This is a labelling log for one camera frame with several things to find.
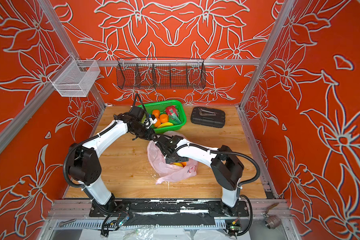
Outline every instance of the green plastic basket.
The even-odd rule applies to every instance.
[[[172,106],[172,105],[176,106],[176,108],[177,108],[177,110],[179,112],[178,118],[181,121],[181,123],[177,124],[177,125],[168,126],[168,127],[161,127],[161,128],[155,128],[152,125],[152,128],[155,129],[156,133],[164,133],[166,131],[179,130],[187,122],[187,117],[185,116],[183,105],[178,100],[167,100],[167,101],[162,101],[162,102],[144,104],[144,106],[147,109],[147,112],[149,114],[152,114],[153,110],[155,110],[155,109],[158,109],[160,111],[160,113],[165,113],[165,108],[169,107],[169,106]],[[171,122],[173,124],[176,123],[175,121],[172,120],[172,118],[169,118],[169,122]]]

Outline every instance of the black wire basket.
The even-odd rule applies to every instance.
[[[117,86],[121,89],[203,89],[203,59],[154,58],[140,60],[119,58]]]

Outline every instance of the black toolbox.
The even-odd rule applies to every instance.
[[[225,125],[225,112],[214,108],[194,107],[191,114],[191,122],[222,128]]]

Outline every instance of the black plastic case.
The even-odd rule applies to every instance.
[[[216,116],[200,116],[200,110],[216,112]],[[194,124],[222,128],[225,125],[225,112],[214,108],[195,107],[192,110],[191,122]]]

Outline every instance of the wire mesh basket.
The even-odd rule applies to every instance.
[[[121,89],[203,89],[203,59],[156,58],[131,60],[120,58],[116,69]]]
[[[60,76],[51,80],[52,85],[63,97],[85,97],[94,84],[100,68],[96,60],[89,68],[78,67],[74,60],[68,61]]]

